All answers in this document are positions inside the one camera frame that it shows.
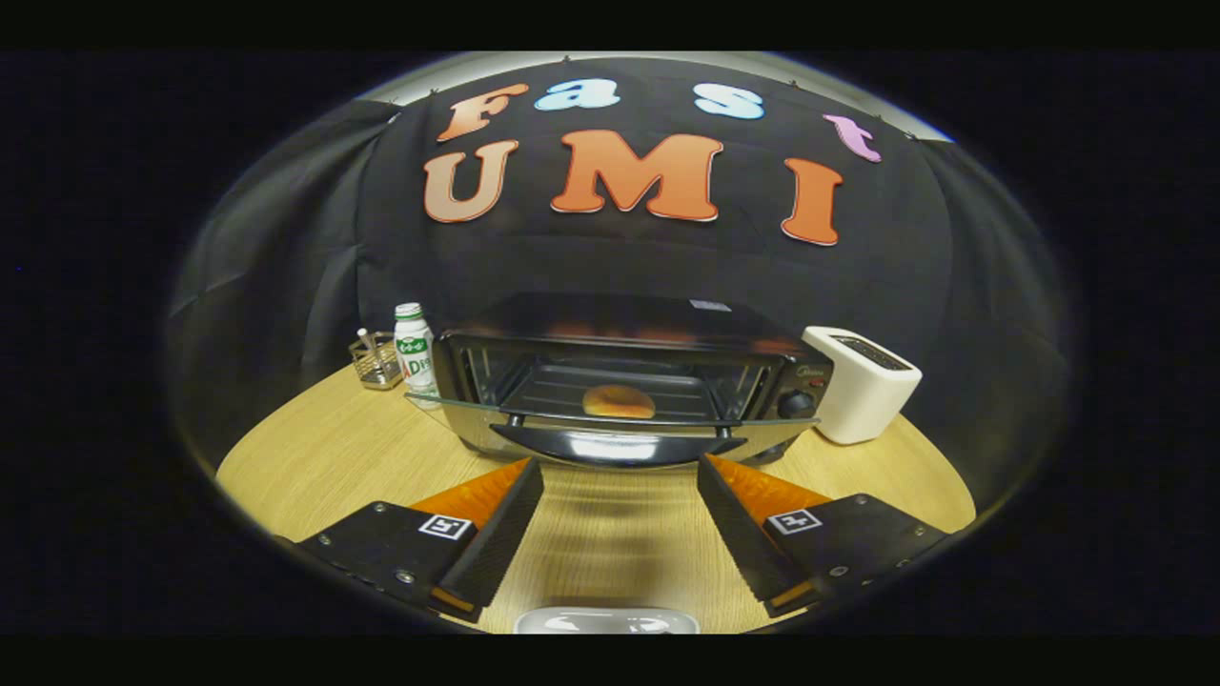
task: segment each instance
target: bottle cap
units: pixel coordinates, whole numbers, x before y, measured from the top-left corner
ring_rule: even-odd
[[[422,319],[423,308],[418,303],[403,303],[401,305],[394,308],[394,319],[398,321]]]

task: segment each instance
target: utensil holder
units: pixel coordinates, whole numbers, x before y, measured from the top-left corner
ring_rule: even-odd
[[[370,338],[377,349],[377,359],[381,360],[384,374],[377,369],[373,353],[368,352],[362,341],[356,341],[351,345],[348,345],[348,350],[351,353],[351,366],[356,369],[356,376],[360,377],[360,383],[365,388],[389,391],[403,381],[403,370],[399,367],[398,356],[394,354],[394,333],[378,331],[371,333]]]

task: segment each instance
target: bun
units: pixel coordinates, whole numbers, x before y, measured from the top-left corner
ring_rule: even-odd
[[[628,386],[594,386],[584,392],[584,414],[653,419],[656,404],[643,391]]]

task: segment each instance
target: wooden table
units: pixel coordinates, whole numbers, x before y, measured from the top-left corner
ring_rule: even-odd
[[[503,466],[464,447],[442,413],[416,409],[404,388],[366,389],[351,369],[337,371],[251,430],[221,464],[221,487],[265,529],[301,541],[372,500],[410,505]],[[542,468],[542,502],[495,601],[477,625],[453,621],[509,634],[542,607],[651,607],[730,634],[793,616],[770,619],[754,599],[695,489],[693,464]],[[961,477],[902,416],[852,447],[805,431],[761,469],[831,498],[872,493],[946,532],[975,519]]]

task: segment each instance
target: oven top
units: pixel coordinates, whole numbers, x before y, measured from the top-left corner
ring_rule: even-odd
[[[744,305],[642,295],[518,293],[444,334],[810,353],[799,338]]]

